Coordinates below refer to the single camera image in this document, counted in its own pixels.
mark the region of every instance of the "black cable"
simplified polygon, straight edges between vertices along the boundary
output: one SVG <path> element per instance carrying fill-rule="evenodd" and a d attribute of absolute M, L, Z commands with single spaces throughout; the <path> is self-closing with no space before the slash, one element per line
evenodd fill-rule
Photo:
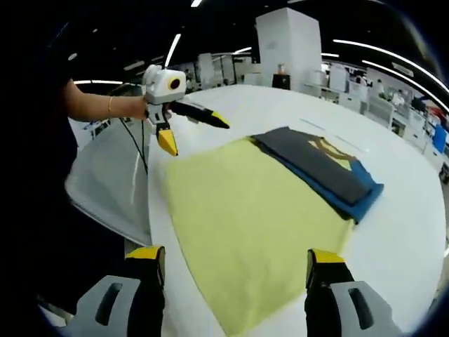
<path fill-rule="evenodd" d="M 147 161 L 145 160 L 145 133 L 143 131 L 143 121 L 141 121 L 142 123 L 140 124 L 142 127 L 142 155 L 143 155 L 143 162 L 145 163 L 145 165 L 147 165 Z"/>
<path fill-rule="evenodd" d="M 125 127 L 126 131 L 129 133 L 129 135 L 130 135 L 131 138 L 133 139 L 135 148 L 138 149 L 140 158 L 142 158 L 143 166 L 144 166 L 145 172 L 148 174 L 148 166 L 147 166 L 147 163 L 145 162 L 145 158 L 143 157 L 143 154 L 141 153 L 141 151 L 140 151 L 140 149 L 139 149 L 138 142 L 135 141 L 135 138 L 134 138 L 133 134 L 131 133 L 131 131 L 129 130 L 129 128 L 126 126 L 126 124 L 125 124 L 125 122 L 123 121 L 123 119 L 122 119 L 122 118 L 119 118 L 119 119 L 120 119 L 120 122 L 121 122 L 121 123 L 123 124 L 123 126 Z"/>

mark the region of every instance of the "yellow towel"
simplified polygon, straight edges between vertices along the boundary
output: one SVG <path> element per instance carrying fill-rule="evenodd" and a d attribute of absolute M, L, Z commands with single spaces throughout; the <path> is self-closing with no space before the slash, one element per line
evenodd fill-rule
<path fill-rule="evenodd" d="M 172 161 L 165 173 L 182 252 L 228 336 L 297 298 L 307 249 L 340 253 L 351 227 L 248 140 Z"/>

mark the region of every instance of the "white tabletop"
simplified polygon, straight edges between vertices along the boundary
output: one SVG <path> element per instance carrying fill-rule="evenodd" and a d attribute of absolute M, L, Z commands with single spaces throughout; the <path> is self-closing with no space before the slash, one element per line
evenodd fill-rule
<path fill-rule="evenodd" d="M 180 156 L 288 125 L 323 135 L 356 155 L 385 184 L 380 198 L 356 226 L 343 256 L 355 280 L 366 281 L 393 310 L 403 331 L 413 330 L 435 294 L 443 264 L 445 209 L 434 169 L 401 138 L 344 107 L 317 98 L 256 86 L 228 86 L 189 96 L 220 111 L 231 129 L 173 117 Z M 160 194 L 160 163 L 177 160 L 152 142 L 149 149 L 149 220 L 154 244 L 166 247 L 164 331 L 179 336 L 223 336 L 182 256 Z M 306 336 L 305 294 L 249 332 L 249 336 Z"/>

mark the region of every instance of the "folded cloth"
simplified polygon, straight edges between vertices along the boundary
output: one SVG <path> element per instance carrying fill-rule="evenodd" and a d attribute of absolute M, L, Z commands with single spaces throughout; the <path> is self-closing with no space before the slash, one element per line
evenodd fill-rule
<path fill-rule="evenodd" d="M 322 153 L 328 156 L 330 160 L 333 160 L 338 166 L 350 172 L 350 174 L 352 174 L 357 181 L 369 189 L 369 193 L 361 197 L 355 204 L 348 204 L 326 188 L 326 186 L 322 185 L 321 182 L 296 167 L 293 163 L 285 160 L 283 157 L 280 157 L 271 148 L 268 148 L 263 143 L 258 143 L 257 146 L 262 152 L 275 158 L 296 176 L 303 179 L 304 182 L 306 182 L 313 190 L 321 195 L 331 206 L 335 207 L 336 211 L 339 210 L 340 212 L 337 212 L 340 215 L 341 212 L 343 212 L 343 217 L 347 214 L 353 218 L 356 223 L 360 223 L 370 207 L 382 193 L 384 185 L 376 183 L 356 157 L 340 151 L 335 146 L 330 144 L 325 138 L 307 134 L 305 134 L 304 137 L 308 139 L 309 146 L 314 147 L 316 150 L 322 151 Z"/>
<path fill-rule="evenodd" d="M 354 205 L 370 191 L 354 174 L 311 146 L 303 133 L 285 127 L 254 135 L 253 138 L 276 153 L 277 157 L 304 171 L 345 204 Z"/>

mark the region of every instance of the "blue cloth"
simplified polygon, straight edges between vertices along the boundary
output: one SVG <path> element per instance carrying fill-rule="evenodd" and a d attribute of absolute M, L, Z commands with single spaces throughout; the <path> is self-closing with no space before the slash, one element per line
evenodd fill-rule
<path fill-rule="evenodd" d="M 443 153 L 444 146 L 446 144 L 446 131 L 440 124 L 437 124 L 435 126 L 435 135 L 434 135 L 434 139 L 433 139 L 433 144 L 434 144 L 434 147 L 440 153 Z"/>
<path fill-rule="evenodd" d="M 275 160 L 282 163 L 297 177 L 303 179 L 303 181 L 305 181 L 311 189 L 321 195 L 330 205 L 349 214 L 351 218 L 356 221 L 356 223 L 359 223 L 363 219 L 365 214 L 368 212 L 370 207 L 374 204 L 374 202 L 380 196 L 380 193 L 382 193 L 384 189 L 383 184 L 377 184 L 371 178 L 371 175 L 365 170 L 361 162 L 359 162 L 358 160 L 349 160 L 348 162 L 351 165 L 351 172 L 361 181 L 361 183 L 371 189 L 371 191 L 366 196 L 361 198 L 355 205 L 350 206 L 348 204 L 345 204 L 332 192 L 330 192 L 320 183 L 316 182 L 313 178 L 308 176 L 304 171 L 301 171 L 296 166 L 293 166 L 289 161 L 276 156 L 276 154 L 273 152 L 269 152 L 269 156 L 275 158 Z"/>

